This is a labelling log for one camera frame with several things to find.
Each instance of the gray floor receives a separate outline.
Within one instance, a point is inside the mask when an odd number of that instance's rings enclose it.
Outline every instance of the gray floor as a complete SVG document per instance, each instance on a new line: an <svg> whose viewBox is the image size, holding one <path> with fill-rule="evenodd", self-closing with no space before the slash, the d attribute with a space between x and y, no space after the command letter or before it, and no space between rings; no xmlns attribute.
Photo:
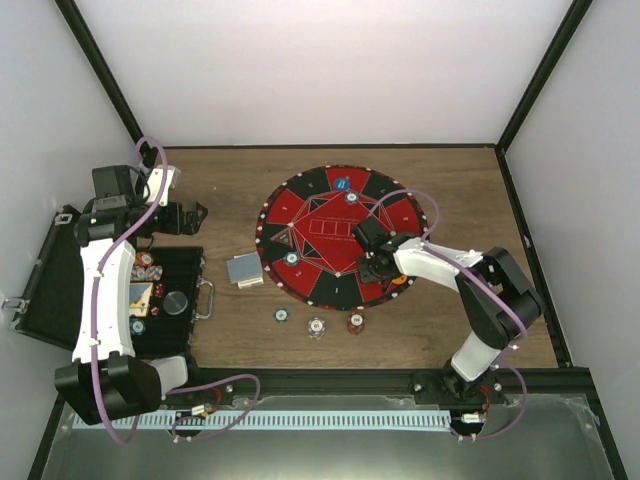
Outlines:
<svg viewBox="0 0 640 480"><path fill-rule="evenodd" d="M495 406L487 429L515 408ZM104 431L59 430L45 479L567 479L612 478L581 399L535 395L521 423L497 439L459 444L448 433L232 432L175 445L140 431L128 447Z"/></svg>

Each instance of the white wall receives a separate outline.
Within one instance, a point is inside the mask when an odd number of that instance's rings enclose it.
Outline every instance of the white wall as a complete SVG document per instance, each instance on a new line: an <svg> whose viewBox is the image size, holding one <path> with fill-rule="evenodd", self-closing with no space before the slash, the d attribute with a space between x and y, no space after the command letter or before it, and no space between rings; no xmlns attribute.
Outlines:
<svg viewBox="0 0 640 480"><path fill-rule="evenodd" d="M132 142L53 1L0 1L0 302L22 294L58 207L92 196L91 168ZM0 312L0 478L26 478L66 352Z"/></svg>
<svg viewBox="0 0 640 480"><path fill-rule="evenodd" d="M570 0L79 0L169 145L496 142Z"/></svg>
<svg viewBox="0 0 640 480"><path fill-rule="evenodd" d="M572 355L640 478L640 3L593 2L508 152Z"/></svg>

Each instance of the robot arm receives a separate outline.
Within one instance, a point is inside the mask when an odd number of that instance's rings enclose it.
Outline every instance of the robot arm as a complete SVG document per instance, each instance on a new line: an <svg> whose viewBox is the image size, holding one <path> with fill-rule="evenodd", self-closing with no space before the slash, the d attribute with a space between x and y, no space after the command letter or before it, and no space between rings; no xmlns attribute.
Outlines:
<svg viewBox="0 0 640 480"><path fill-rule="evenodd" d="M444 381L456 398L473 391L502 350L519 335L518 326L459 269L427 252L421 238L407 233L391 236L374 217L361 222L354 234L366 252L358 260L364 283L404 274L426 278L460 294L472 331L445 364ZM526 328L543 314L542 299L506 250L466 252L433 244L429 248L468 268L490 288L501 288L497 295Z"/></svg>
<svg viewBox="0 0 640 480"><path fill-rule="evenodd" d="M207 215L197 202L185 207L169 202L168 190L175 187L180 171L169 167L164 191L159 191L162 169L154 169L147 182L147 198L140 202L127 166L98 168L93 171L96 198L91 211L83 213L75 226L84 270L82 320L73 364L59 368L55 386L87 424L100 421L91 384L91 296L94 278L100 275L97 298L97 344L100 384L105 407L112 420L157 410L162 395L187 380L183 357L156 360L151 364L135 358L129 327L129 284L135 260L135 247L121 243L110 255L102 273L99 261L133 223L160 196L159 207L135 232L150 236L154 232L193 235Z"/></svg>

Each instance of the circular game board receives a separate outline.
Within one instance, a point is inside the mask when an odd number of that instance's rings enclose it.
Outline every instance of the circular game board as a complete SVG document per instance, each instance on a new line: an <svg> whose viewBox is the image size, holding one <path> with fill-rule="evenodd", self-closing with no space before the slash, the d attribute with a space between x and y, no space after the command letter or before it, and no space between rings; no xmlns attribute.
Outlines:
<svg viewBox="0 0 640 480"><path fill-rule="evenodd" d="M382 173L353 166L318 167L290 178L258 218L264 270L289 295L316 307L355 310L397 297L414 278L363 284L356 260L364 252L352 232L377 200L401 188ZM389 232L419 235L427 228L411 194L388 198L374 215Z"/></svg>

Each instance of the wooden tabletop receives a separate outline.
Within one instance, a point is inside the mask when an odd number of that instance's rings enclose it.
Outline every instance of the wooden tabletop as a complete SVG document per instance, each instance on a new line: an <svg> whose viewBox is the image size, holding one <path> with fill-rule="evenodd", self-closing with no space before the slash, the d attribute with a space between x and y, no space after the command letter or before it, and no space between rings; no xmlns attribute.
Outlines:
<svg viewBox="0 0 640 480"><path fill-rule="evenodd" d="M459 296L418 279L398 298L366 309L361 335L347 331L346 312L310 307L264 285L239 290L229 283L226 261L255 251L256 220L273 190L298 172L320 165L370 167L408 188L429 192L439 203L442 222L436 244L461 250L509 250L528 269L495 154L468 149L185 149L169 150L169 162L182 171L175 201L197 200L209 209L194 237L158 235L156 245L202 245L204 276L216 285L213 316L194 330L193 354L207 367L437 368L470 332ZM433 212L421 202L427 216ZM200 300L201 308L206 303ZM273 313L291 312L279 324ZM313 340L307 322L322 317L324 337ZM543 319L529 329L522 348L510 355L515 366L554 367L555 357Z"/></svg>

